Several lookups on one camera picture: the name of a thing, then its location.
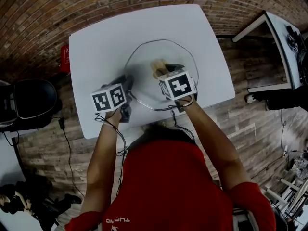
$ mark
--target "floor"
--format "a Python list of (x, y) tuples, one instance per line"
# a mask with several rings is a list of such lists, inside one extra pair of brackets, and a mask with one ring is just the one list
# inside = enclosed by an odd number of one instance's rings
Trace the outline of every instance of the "floor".
[[(303, 150), (305, 138), (308, 135), (308, 113), (301, 108), (280, 111), (266, 111), (264, 102), (246, 104), (244, 96), (248, 86), (262, 84), (258, 69), (275, 72), (274, 81), (283, 81), (282, 65), (279, 63), (277, 48), (271, 39), (255, 40), (242, 39), (234, 44), (230, 39), (220, 39), (219, 43), (226, 58), (236, 97), (232, 100), (208, 107), (205, 111), (224, 131), (238, 150), (250, 177), (262, 189), (277, 190), (281, 185), (280, 177), (292, 177), (285, 169), (288, 157), (283, 157), (283, 147), (288, 150)], [(91, 158), (96, 139), (87, 140), (78, 121), (70, 77), (57, 85), (63, 101), (63, 109), (58, 114), (65, 118), (65, 131), (72, 149), (71, 164), (75, 184), (85, 193), (86, 171)], [(282, 121), (287, 122), (283, 130)], [(196, 136), (186, 115), (177, 117), (180, 126), (190, 129)], [(173, 121), (165, 121), (166, 126), (172, 127)], [(123, 131), (130, 144), (142, 134), (141, 128)], [(122, 141), (118, 140), (117, 149), (121, 150)], [(59, 128), (57, 118), (45, 128), (20, 139), (18, 145), (21, 159), (26, 168), (36, 168), (38, 174), (48, 177), (54, 185), (54, 195), (75, 193), (72, 187), (72, 175), (68, 164), (69, 148), (64, 133)], [(299, 156), (290, 153), (290, 158)], [(206, 164), (213, 178), (218, 178), (216, 170), (205, 155)], [(112, 199), (116, 196), (117, 179), (120, 172), (120, 158), (117, 158), (115, 181)], [(80, 206), (74, 205), (66, 213), (58, 217), (61, 225), (70, 218), (77, 216)]]

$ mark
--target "desk leg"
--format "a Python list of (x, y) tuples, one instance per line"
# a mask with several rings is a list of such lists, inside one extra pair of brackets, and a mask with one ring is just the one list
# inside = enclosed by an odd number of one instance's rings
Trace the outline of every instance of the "desk leg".
[(283, 84), (277, 84), (277, 85), (270, 85), (270, 86), (263, 86), (263, 87), (253, 87), (248, 88), (248, 92), (257, 92), (257, 91), (266, 91), (266, 90), (280, 90), (280, 89), (291, 89), (290, 83), (283, 83)]
[(263, 22), (265, 22), (266, 20), (266, 16), (262, 15), (261, 17), (259, 17), (258, 19), (256, 19), (252, 24), (250, 24), (248, 27), (246, 27), (242, 32), (240, 32), (238, 35), (236, 35), (232, 41), (234, 43), (236, 43), (237, 41), (239, 41), (242, 37), (246, 36), (248, 33), (250, 33), (252, 30), (254, 30), (256, 27), (258, 27), (259, 25), (261, 25)]
[(284, 184), (286, 184), (287, 186), (291, 187), (292, 189), (294, 189), (295, 191), (298, 191), (299, 190), (299, 187), (298, 186), (295, 186), (294, 184), (286, 181), (285, 179), (281, 178), (280, 181)]

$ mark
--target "electrical cable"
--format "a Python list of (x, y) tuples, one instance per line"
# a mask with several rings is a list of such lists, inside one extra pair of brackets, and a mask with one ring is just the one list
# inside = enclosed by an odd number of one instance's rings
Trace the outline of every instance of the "electrical cable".
[(281, 214), (281, 216), (284, 218), (284, 214), (281, 212), (281, 210), (278, 208), (278, 206), (275, 203), (271, 203), (272, 205), (274, 205), (274, 208), (278, 211), (278, 213)]
[(85, 198), (85, 195), (83, 195), (83, 193), (79, 190), (79, 188), (75, 185), (75, 180), (74, 180), (74, 173), (73, 173), (73, 170), (72, 170), (72, 166), (71, 166), (71, 154), (72, 154), (72, 149), (71, 149), (71, 146), (69, 144), (69, 141), (67, 139), (67, 136), (66, 136), (66, 133), (63, 129), (63, 133), (64, 133), (64, 136), (66, 138), (66, 141), (67, 141), (67, 144), (68, 144), (68, 148), (69, 148), (69, 158), (68, 158), (68, 164), (69, 164), (69, 167), (71, 169), (71, 173), (72, 173), (72, 183), (73, 183), (73, 186), (76, 188), (76, 190), (78, 192), (80, 192), (80, 194), (83, 196), (83, 198)]
[[(169, 40), (169, 39), (156, 39), (156, 40), (151, 40), (151, 41), (147, 41), (147, 42), (144, 42), (142, 44), (140, 44), (134, 51), (133, 53), (129, 56), (128, 60), (126, 61), (125, 63), (125, 66), (124, 66), (124, 73), (125, 73), (125, 76), (126, 78), (128, 78), (128, 72), (126, 71), (127, 69), (127, 65), (129, 63), (129, 61), (131, 60), (132, 56), (134, 55), (134, 53), (137, 51), (137, 49), (139, 49), (142, 45), (145, 45), (145, 44), (148, 44), (148, 43), (153, 43), (153, 42), (159, 42), (159, 41), (169, 41), (169, 42), (172, 42), (178, 46), (180, 46), (182, 49), (184, 49), (185, 51), (188, 52), (188, 54), (192, 57), (193, 59), (193, 63), (194, 63), (194, 66), (195, 66), (195, 69), (196, 69), (196, 72), (197, 72), (197, 81), (194, 80), (195, 82), (195, 87), (197, 88), (198, 86), (198, 82), (199, 82), (199, 72), (198, 72), (198, 67), (197, 67), (197, 63), (193, 57), (193, 55), (189, 52), (189, 50), (187, 50), (185, 47), (181, 46), (180, 44), (172, 41), (172, 40)], [(133, 99), (135, 99), (137, 102), (139, 102), (140, 104), (144, 105), (145, 107), (151, 109), (151, 110), (154, 110), (154, 111), (166, 111), (166, 110), (172, 110), (174, 108), (183, 108), (184, 106), (177, 106), (177, 105), (169, 105), (168, 108), (164, 108), (164, 109), (156, 109), (156, 108), (153, 108), (147, 104), (145, 104), (144, 102), (142, 102), (141, 100), (137, 99), (136, 96), (131, 92), (131, 90), (128, 91), (128, 93), (131, 95), (131, 97)]]
[(176, 108), (185, 108), (185, 107), (187, 107), (187, 106), (189, 106), (189, 105), (191, 105), (191, 104), (193, 103), (193, 97), (192, 97), (192, 95), (190, 95), (190, 97), (191, 97), (192, 100), (191, 100), (188, 104), (180, 105), (180, 106), (178, 106), (178, 105), (169, 105), (168, 108), (156, 109), (156, 108), (153, 108), (153, 107), (151, 107), (151, 106), (145, 104), (144, 102), (142, 102), (142, 101), (139, 100), (138, 98), (136, 98), (136, 97), (134, 96), (134, 94), (131, 93), (130, 90), (128, 91), (128, 93), (129, 93), (129, 94), (131, 95), (131, 97), (132, 97), (133, 99), (135, 99), (137, 102), (139, 102), (139, 103), (142, 104), (143, 106), (145, 106), (145, 107), (147, 107), (147, 108), (149, 108), (149, 109), (151, 109), (151, 110), (154, 110), (154, 111), (166, 111), (166, 110), (172, 110), (172, 109), (176, 109)]
[(177, 124), (177, 120), (176, 120), (176, 118), (175, 118), (175, 113), (174, 113), (173, 110), (171, 110), (171, 114), (172, 114), (172, 118), (173, 118), (173, 121), (174, 121), (174, 126), (175, 126), (176, 128), (180, 128), (180, 129), (183, 129), (183, 130), (185, 130), (186, 132), (188, 132), (188, 133), (190, 134), (190, 136), (192, 137), (193, 142), (196, 143), (196, 141), (195, 141), (195, 139), (194, 139), (193, 133), (192, 133), (189, 129), (184, 128), (184, 127), (181, 127), (181, 126), (179, 126), (179, 125)]
[(122, 184), (122, 175), (123, 175), (123, 165), (124, 165), (124, 159), (125, 159), (125, 155), (127, 154), (127, 146), (126, 146), (126, 140), (123, 136), (123, 134), (117, 129), (116, 126), (114, 126), (111, 122), (107, 121), (107, 119), (105, 119), (104, 117), (102, 117), (100, 115), (100, 113), (95, 113), (96, 114), (96, 118), (94, 119), (95, 121), (98, 121), (98, 122), (103, 122), (104, 124), (106, 125), (109, 125), (111, 126), (116, 132), (117, 134), (121, 137), (122, 141), (123, 141), (123, 150), (122, 151), (119, 151), (116, 153), (116, 156), (122, 156), (122, 162), (121, 162), (121, 167), (120, 167), (120, 177), (119, 177), (119, 181), (118, 181), (118, 184), (119, 184), (119, 187), (116, 191), (116, 195), (119, 194), (119, 190), (120, 190), (120, 187), (121, 187), (121, 184)]
[[(18, 131), (15, 131), (15, 132), (18, 134), (18, 141), (17, 141), (17, 143), (16, 143), (16, 145), (18, 145), (18, 144), (19, 144), (19, 132), (18, 132)], [(2, 132), (2, 133), (4, 134), (4, 137), (5, 137), (6, 141), (9, 143), (9, 145), (12, 146), (12, 147), (14, 147), (14, 145), (12, 145), (12, 144), (9, 142), (8, 138), (6, 137), (5, 132)]]
[(280, 120), (281, 120), (281, 124), (282, 124), (282, 134), (281, 134), (281, 149), (283, 149), (283, 145), (282, 145), (282, 137), (283, 137), (283, 130), (284, 130), (284, 126), (287, 125), (287, 121), (282, 121), (282, 110), (280, 110)]
[[(280, 110), (280, 121), (281, 121), (281, 124), (282, 124), (282, 134), (281, 134), (281, 140), (280, 140), (280, 147), (281, 149), (283, 150), (283, 153), (284, 153), (284, 149), (283, 149), (283, 145), (282, 145), (282, 138), (283, 138), (283, 130), (284, 130), (284, 127), (287, 125), (287, 121), (282, 121), (282, 110)], [(289, 160), (290, 160), (290, 154), (287, 153), (288, 156), (287, 156), (287, 166), (289, 166)], [(265, 168), (263, 168), (262, 170), (260, 170), (257, 174), (255, 174), (251, 179), (255, 178), (257, 175), (259, 175), (261, 172), (263, 172), (264, 170), (268, 170), (269, 167), (276, 163), (279, 159), (283, 158), (283, 155), (278, 157), (277, 159), (275, 159), (274, 161), (272, 161), (271, 163), (269, 163)]]

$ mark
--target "red shirt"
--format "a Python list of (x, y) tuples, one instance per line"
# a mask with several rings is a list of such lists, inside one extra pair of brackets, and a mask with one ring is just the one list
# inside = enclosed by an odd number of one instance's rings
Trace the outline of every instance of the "red shirt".
[(67, 231), (232, 230), (233, 205), (250, 210), (260, 231), (276, 230), (274, 213), (257, 184), (224, 192), (212, 182), (201, 150), (190, 143), (154, 141), (131, 150), (119, 194), (105, 213), (73, 218)]

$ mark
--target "white desk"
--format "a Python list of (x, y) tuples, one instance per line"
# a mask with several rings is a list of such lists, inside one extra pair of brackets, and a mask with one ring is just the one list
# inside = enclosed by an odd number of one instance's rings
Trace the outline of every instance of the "white desk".
[(282, 64), (284, 66), (285, 74), (287, 77), (287, 83), (249, 88), (248, 92), (299, 88), (302, 84), (300, 83), (299, 80), (299, 72), (298, 72), (296, 56), (289, 47), (286, 40), (287, 35), (289, 34), (286, 28), (287, 26), (291, 26), (293, 31), (296, 31), (298, 34), (300, 34), (300, 31), (295, 26), (293, 26), (286, 20), (283, 20), (282, 18), (272, 13), (264, 12), (264, 14), (261, 17), (259, 17), (247, 28), (245, 28), (242, 32), (236, 35), (233, 38), (233, 42), (239, 41), (242, 37), (250, 33), (252, 30), (254, 30), (256, 27), (258, 27), (264, 22), (266, 22), (267, 25), (269, 26), (269, 29), (275, 39), (276, 45), (278, 47), (282, 59)]
[[(235, 97), (221, 48), (199, 5), (172, 5), (121, 14), (90, 25), (69, 38), (74, 98), (85, 138), (97, 137), (101, 128), (94, 121), (96, 115), (90, 94), (124, 74), (124, 65), (132, 52), (140, 44), (156, 39), (172, 40), (192, 53), (200, 76), (198, 103), (202, 107)], [(149, 71), (151, 60), (163, 58), (169, 63), (186, 65), (192, 77), (196, 76), (189, 54), (170, 43), (147, 45), (133, 58), (132, 64), (139, 67), (143, 64)], [(155, 107), (169, 104), (162, 104), (165, 98), (158, 81), (150, 75), (135, 80), (134, 89), (134, 94), (139, 91), (138, 97), (152, 95), (147, 102)], [(158, 95), (161, 101), (155, 100)], [(131, 108), (130, 122), (120, 124), (120, 130), (171, 117), (170, 111), (156, 112), (135, 100)]]

